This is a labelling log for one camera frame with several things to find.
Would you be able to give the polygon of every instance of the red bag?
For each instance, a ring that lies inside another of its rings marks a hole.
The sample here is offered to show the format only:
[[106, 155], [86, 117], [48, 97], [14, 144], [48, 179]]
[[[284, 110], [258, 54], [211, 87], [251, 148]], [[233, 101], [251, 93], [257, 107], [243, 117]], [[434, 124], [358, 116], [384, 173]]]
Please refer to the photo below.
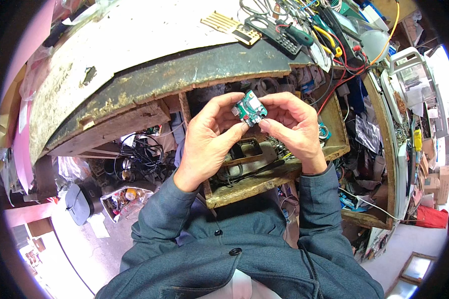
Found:
[[417, 218], [416, 226], [446, 228], [449, 213], [446, 210], [438, 211], [433, 208], [418, 206]]

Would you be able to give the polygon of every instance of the hand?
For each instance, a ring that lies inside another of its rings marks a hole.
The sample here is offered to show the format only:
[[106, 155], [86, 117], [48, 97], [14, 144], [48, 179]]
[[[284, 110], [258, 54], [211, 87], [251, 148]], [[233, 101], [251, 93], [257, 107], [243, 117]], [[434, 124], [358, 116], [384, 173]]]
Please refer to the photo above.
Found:
[[218, 172], [225, 155], [249, 129], [231, 113], [244, 96], [242, 92], [230, 92], [214, 97], [190, 121], [183, 158], [173, 178], [179, 189], [192, 192]]
[[318, 174], [328, 165], [319, 144], [316, 110], [290, 92], [259, 99], [268, 110], [260, 128], [279, 139], [303, 165], [304, 174]]

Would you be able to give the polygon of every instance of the yellow pliers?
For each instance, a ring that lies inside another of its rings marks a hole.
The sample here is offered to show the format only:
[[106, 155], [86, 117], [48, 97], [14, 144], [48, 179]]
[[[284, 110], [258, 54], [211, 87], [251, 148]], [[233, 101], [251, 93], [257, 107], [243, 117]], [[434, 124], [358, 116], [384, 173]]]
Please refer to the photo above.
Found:
[[[329, 33], [327, 33], [324, 29], [319, 28], [316, 25], [313, 25], [313, 28], [314, 28], [314, 30], [316, 30], [318, 33], [324, 35], [329, 40], [329, 43], [331, 44], [331, 47], [333, 47], [333, 49], [336, 51], [334, 57], [339, 58], [339, 57], [341, 57], [341, 55], [343, 55], [343, 51], [341, 50], [341, 47], [339, 47], [339, 45], [336, 47], [336, 43], [334, 42], [334, 38], [331, 35], [329, 35]], [[326, 51], [327, 53], [334, 54], [334, 53], [332, 53], [331, 50], [329, 50], [328, 47], [326, 47], [324, 45], [321, 45], [321, 46], [323, 47], [324, 51]]]

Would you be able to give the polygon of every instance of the fingernail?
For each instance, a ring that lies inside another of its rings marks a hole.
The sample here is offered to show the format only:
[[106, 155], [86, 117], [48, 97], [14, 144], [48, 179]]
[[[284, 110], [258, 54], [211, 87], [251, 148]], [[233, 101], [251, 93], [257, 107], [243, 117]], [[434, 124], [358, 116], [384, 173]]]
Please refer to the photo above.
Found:
[[261, 122], [259, 122], [258, 125], [261, 128], [261, 130], [265, 131], [265, 132], [267, 132], [269, 130], [269, 127], [270, 127], [270, 123], [268, 122], [267, 119], [261, 120]]
[[241, 124], [241, 131], [243, 133], [246, 133], [246, 131], [249, 129], [249, 126], [246, 123]]

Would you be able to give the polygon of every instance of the gray jacket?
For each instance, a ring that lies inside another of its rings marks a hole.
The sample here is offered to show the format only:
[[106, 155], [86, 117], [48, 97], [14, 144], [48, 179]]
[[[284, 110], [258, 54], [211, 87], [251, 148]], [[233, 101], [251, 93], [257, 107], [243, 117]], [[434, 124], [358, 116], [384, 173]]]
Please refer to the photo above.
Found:
[[[325, 298], [383, 298], [341, 234], [337, 188], [333, 164], [301, 176], [300, 249], [294, 249], [283, 240], [286, 221], [272, 200], [241, 200], [217, 208], [214, 218], [192, 209], [197, 192], [182, 192], [171, 177], [140, 211], [120, 274], [96, 298], [196, 298], [226, 285], [236, 268], [283, 299], [317, 298], [319, 287]], [[182, 231], [189, 238], [179, 246]]]

